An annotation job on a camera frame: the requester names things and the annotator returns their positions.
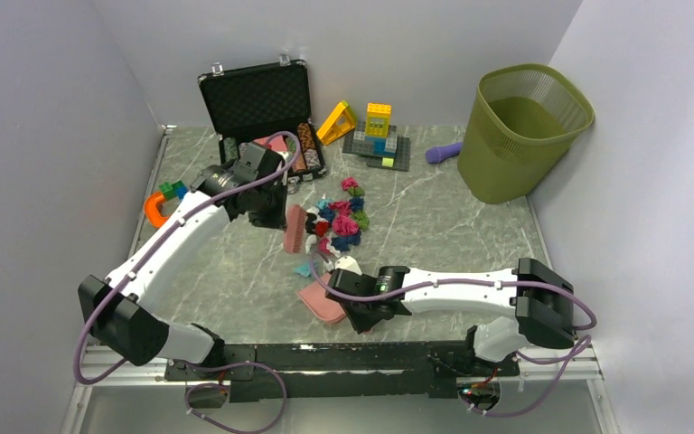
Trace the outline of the pink dustpan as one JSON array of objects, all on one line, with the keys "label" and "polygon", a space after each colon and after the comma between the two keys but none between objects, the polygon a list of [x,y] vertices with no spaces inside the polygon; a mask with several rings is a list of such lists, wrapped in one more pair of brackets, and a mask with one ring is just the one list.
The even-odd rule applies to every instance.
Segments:
[{"label": "pink dustpan", "polygon": [[297,296],[317,319],[326,324],[336,324],[346,318],[342,306],[327,298],[325,289],[317,282],[299,290]]}]

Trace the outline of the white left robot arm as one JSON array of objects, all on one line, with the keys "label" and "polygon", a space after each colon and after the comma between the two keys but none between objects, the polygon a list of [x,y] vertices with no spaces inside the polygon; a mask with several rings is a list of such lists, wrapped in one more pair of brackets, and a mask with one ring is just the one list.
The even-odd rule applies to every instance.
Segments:
[{"label": "white left robot arm", "polygon": [[257,227],[285,228],[284,172],[291,164],[250,145],[240,158],[200,171],[166,223],[130,259],[105,278],[81,282],[85,333],[133,365],[174,359],[200,379],[216,377],[227,362],[224,340],[204,326],[164,320],[155,307],[197,250],[241,215]]}]

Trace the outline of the pink hand brush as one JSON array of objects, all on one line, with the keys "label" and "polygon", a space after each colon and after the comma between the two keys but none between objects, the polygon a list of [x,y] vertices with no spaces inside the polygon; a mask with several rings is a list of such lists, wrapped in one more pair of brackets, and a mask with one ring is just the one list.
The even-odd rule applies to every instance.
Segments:
[{"label": "pink hand brush", "polygon": [[291,205],[286,212],[286,228],[283,233],[283,250],[289,254],[299,253],[305,241],[307,212],[299,204]]}]

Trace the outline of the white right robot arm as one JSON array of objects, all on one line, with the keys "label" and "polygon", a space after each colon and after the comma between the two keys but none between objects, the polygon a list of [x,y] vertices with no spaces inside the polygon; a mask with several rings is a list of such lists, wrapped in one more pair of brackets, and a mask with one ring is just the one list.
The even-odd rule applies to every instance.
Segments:
[{"label": "white right robot arm", "polygon": [[536,259],[484,273],[386,266],[375,277],[339,259],[329,278],[317,282],[358,334],[394,316],[431,311],[490,317],[471,332],[462,352],[464,368],[477,376],[526,346],[565,350],[575,343],[574,289]]}]

